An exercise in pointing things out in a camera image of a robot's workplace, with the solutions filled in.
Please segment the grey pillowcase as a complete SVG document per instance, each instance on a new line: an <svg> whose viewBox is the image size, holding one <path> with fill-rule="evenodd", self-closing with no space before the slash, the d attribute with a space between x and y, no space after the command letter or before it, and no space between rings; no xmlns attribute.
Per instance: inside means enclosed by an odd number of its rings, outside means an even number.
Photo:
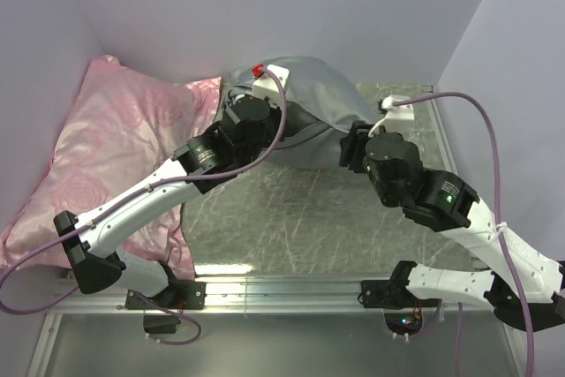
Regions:
<svg viewBox="0 0 565 377"><path fill-rule="evenodd" d="M370 105L349 79L317 57L276 57L262 63L290 71L283 140L266 162L303 170L337 168L340 140L352 124L377 121Z"/></svg>

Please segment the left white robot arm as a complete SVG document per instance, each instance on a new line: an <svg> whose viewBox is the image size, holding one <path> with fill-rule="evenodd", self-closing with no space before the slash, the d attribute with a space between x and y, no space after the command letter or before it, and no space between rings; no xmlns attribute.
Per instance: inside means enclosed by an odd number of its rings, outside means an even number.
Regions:
<svg viewBox="0 0 565 377"><path fill-rule="evenodd" d="M261 163L283 136L287 104L251 95L229 106L222 119L189 139L150 176L88 213L54 219L79 290L91 295L119 286L158 308L173 305L185 288L164 261L123 250L142 227L186 201L210 192Z"/></svg>

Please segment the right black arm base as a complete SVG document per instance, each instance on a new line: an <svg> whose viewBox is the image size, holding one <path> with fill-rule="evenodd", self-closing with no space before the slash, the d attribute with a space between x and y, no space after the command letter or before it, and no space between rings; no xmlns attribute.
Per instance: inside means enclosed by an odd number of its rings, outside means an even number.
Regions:
<svg viewBox="0 0 565 377"><path fill-rule="evenodd" d="M383 310L385 326L393 335L411 337L423 329L422 301L389 281L362 281L358 302L365 309Z"/></svg>

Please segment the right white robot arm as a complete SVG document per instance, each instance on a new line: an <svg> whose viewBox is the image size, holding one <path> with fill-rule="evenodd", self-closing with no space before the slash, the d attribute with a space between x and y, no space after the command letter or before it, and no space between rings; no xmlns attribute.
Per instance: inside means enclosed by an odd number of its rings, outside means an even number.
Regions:
<svg viewBox="0 0 565 377"><path fill-rule="evenodd" d="M485 271L431 268L401 260L386 281L364 280L361 304L401 310L440 301L483 306L525 330L524 293L534 331L564 322L564 264L539 253L513 230L497 225L493 212L458 175L424 167L418 147L396 132L372 136L363 121L341 139L340 165L365 173L384 207L448 238L482 260Z"/></svg>

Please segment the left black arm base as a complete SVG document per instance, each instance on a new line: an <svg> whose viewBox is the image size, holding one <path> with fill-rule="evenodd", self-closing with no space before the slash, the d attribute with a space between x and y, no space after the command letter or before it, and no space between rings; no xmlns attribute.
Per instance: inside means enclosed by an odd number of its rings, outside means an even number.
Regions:
<svg viewBox="0 0 565 377"><path fill-rule="evenodd" d="M204 308L206 293L207 284L196 281L174 283L159 295L147 298L147 301L129 290L124 309L143 312L143 328L149 336L172 336L183 321L181 315Z"/></svg>

